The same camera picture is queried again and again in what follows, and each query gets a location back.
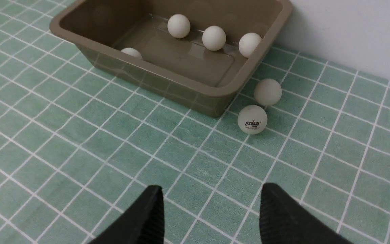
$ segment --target ping pong ball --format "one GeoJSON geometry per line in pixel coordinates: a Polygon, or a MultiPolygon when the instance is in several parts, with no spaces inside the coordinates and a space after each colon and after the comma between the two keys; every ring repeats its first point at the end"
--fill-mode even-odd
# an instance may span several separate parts
{"type": "Polygon", "coordinates": [[[262,79],[255,86],[254,98],[260,105],[274,105],[279,102],[281,96],[281,85],[274,79],[262,79]]]}
{"type": "Polygon", "coordinates": [[[218,51],[225,45],[226,35],[219,26],[208,27],[202,35],[202,43],[210,51],[218,51]]]}
{"type": "Polygon", "coordinates": [[[135,48],[126,47],[121,52],[123,52],[125,54],[129,54],[130,56],[133,56],[133,57],[136,57],[136,58],[142,60],[141,53],[138,50],[136,50],[135,48]]]}
{"type": "Polygon", "coordinates": [[[255,135],[264,130],[267,125],[267,114],[263,108],[257,105],[244,107],[237,116],[240,129],[250,135],[255,135]]]}
{"type": "Polygon", "coordinates": [[[245,58],[249,58],[257,48],[258,44],[261,42],[261,37],[256,33],[247,33],[239,41],[239,51],[240,54],[245,58]]]}
{"type": "Polygon", "coordinates": [[[182,14],[174,14],[168,20],[168,32],[175,38],[183,38],[189,34],[191,23],[182,14]]]}

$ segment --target green grid mat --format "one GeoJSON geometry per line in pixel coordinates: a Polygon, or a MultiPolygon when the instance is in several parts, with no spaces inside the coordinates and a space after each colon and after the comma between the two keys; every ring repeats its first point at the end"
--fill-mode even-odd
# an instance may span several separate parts
{"type": "Polygon", "coordinates": [[[390,81],[275,46],[212,119],[50,34],[70,3],[0,0],[0,244],[88,243],[149,184],[167,243],[256,244],[266,181],[354,243],[390,244],[390,81]],[[283,97],[249,136],[237,113],[264,78],[283,97]]]}

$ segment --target white ping pong ball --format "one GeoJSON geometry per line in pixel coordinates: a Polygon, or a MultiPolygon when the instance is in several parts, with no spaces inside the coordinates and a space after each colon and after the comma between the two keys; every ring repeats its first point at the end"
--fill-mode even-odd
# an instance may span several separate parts
{"type": "Polygon", "coordinates": [[[174,14],[168,20],[168,32],[175,38],[183,38],[189,34],[191,23],[186,16],[182,14],[174,14]]]}
{"type": "Polygon", "coordinates": [[[250,135],[258,134],[266,128],[266,111],[257,105],[246,106],[237,116],[237,123],[244,133],[250,135]]]}
{"type": "Polygon", "coordinates": [[[282,96],[281,85],[274,79],[262,79],[254,89],[254,98],[262,106],[271,106],[279,102],[282,96]]]}

